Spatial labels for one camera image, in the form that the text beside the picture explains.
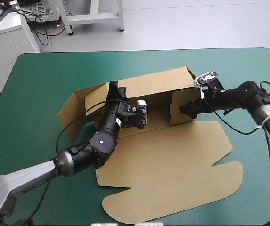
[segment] brown cardboard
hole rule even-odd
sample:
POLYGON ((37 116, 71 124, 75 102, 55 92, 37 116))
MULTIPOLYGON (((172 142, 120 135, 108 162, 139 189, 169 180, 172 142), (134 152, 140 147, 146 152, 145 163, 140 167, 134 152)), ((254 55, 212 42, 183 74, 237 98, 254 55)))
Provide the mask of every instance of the brown cardboard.
MULTIPOLYGON (((191 119, 179 112, 180 105, 199 96, 193 78, 188 68, 181 67, 118 81, 127 88, 129 102, 146 101, 148 120, 144 129, 121 129, 116 150, 96 170, 101 186, 130 188, 102 201, 115 220, 128 224, 152 220, 226 198, 239 188, 243 179, 239 162, 212 166, 232 149, 219 123, 187 122, 191 119)), ((75 91, 58 114, 62 125, 104 101, 108 84, 75 91)), ((68 128, 71 141, 85 123, 97 124, 103 110, 103 105, 95 107, 68 128)))
POLYGON ((113 219, 134 224, 226 198, 240 187, 243 167, 236 161, 213 165, 231 150, 214 121, 120 138, 111 158, 96 170, 97 180, 130 189, 104 198, 102 206, 113 219))
MULTIPOLYGON (((108 84, 109 83, 107 82, 75 91, 57 115, 63 127, 89 107, 106 100, 109 89, 108 84)), ((126 96, 129 102, 135 105, 138 99, 144 99, 147 102, 148 111, 151 113, 155 112, 155 116, 153 116, 153 118, 159 117, 158 114, 161 114, 161 118, 163 118, 165 116, 167 117, 166 112, 163 113, 161 110, 158 110, 158 113, 156 113, 157 110, 153 110, 153 108, 158 106, 157 109, 159 109, 163 106, 164 111, 166 111, 167 105, 172 102, 174 91, 188 88, 193 90, 193 75, 188 68, 180 67, 163 72, 122 79, 118 81, 118 86, 127 87, 126 96)), ((72 142, 76 140, 85 123, 93 121, 94 118, 96 120, 98 119, 98 115, 101 115, 103 112, 103 106, 104 104, 100 104, 91 111, 88 111, 85 116, 76 121, 66 130, 65 133, 72 142)), ((189 120, 191 119, 185 117, 180 122, 186 122, 189 120)), ((147 126, 144 130, 162 127, 163 121, 154 120, 154 124, 147 126)), ((123 132, 121 131, 119 136, 121 137, 142 131, 143 130, 138 130, 136 128, 124 128, 123 132)))

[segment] white floor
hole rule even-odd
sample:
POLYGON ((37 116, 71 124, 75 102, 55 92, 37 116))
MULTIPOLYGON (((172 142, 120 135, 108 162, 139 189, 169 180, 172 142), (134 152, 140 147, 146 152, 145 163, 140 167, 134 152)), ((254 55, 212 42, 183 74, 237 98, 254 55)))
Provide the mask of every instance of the white floor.
MULTIPOLYGON (((66 5, 73 15, 90 8, 88 0, 66 0, 66 5)), ((99 5, 102 12, 117 9, 116 0, 99 5)), ((118 23, 75 25, 73 36, 63 32, 41 50, 270 49, 270 0, 123 0, 123 9, 124 32, 118 23)))

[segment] white object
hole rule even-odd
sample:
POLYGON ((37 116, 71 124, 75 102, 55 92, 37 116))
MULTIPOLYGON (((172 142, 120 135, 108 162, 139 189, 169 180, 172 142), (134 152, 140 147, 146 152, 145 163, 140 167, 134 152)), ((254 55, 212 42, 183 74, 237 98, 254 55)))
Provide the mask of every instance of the white object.
POLYGON ((33 52, 40 52, 40 49, 25 18, 18 13, 9 13, 0 22, 0 92, 17 57, 22 53, 33 52))
MULTIPOLYGON (((55 6, 54 0, 41 0, 40 2, 37 2, 35 4, 31 4, 29 6, 23 6, 23 9, 29 12, 32 12, 34 14, 37 13, 39 8, 50 8, 51 12, 46 13, 44 15, 40 15, 40 19, 42 22, 46 21, 57 21, 60 19, 60 13, 58 8, 55 6)), ((35 17, 32 15, 26 15, 30 21, 35 21, 35 17)))
POLYGON ((68 15, 64 0, 57 0, 57 3, 65 29, 70 35, 73 34, 71 26, 74 24, 93 24, 110 21, 119 21, 120 30, 124 31, 122 0, 117 0, 117 13, 99 13, 99 0, 91 0, 90 14, 75 16, 68 15))

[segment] green tabletop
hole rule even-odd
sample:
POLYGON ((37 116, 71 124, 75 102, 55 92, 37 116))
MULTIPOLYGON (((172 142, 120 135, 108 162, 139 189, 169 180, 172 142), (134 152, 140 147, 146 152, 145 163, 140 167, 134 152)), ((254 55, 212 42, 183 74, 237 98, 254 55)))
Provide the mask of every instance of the green tabletop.
MULTIPOLYGON (((248 80, 270 81, 270 51, 266 48, 21 55, 0 96, 0 174, 55 157, 55 140, 62 129, 57 113, 74 90, 184 65, 195 75, 216 70, 227 89, 248 80)), ((225 118, 243 131, 255 128, 254 121, 244 110, 235 110, 225 118)), ((218 118, 208 113, 197 120, 218 118)), ((233 144, 233 151, 219 163, 239 161, 243 164, 241 187, 229 198, 155 221, 176 225, 240 225, 263 224, 270 220, 270 169, 263 131, 243 136, 221 125, 233 144)), ((92 124, 87 125, 78 141, 90 138, 93 130, 92 124)), ((64 135, 60 148, 69 145, 64 135)), ((120 190, 100 187, 93 168, 70 178, 56 178, 34 217, 35 223, 114 222, 103 210, 101 201, 120 190)), ((43 186, 22 196, 13 216, 5 221, 13 223, 27 218, 42 191, 43 186)))

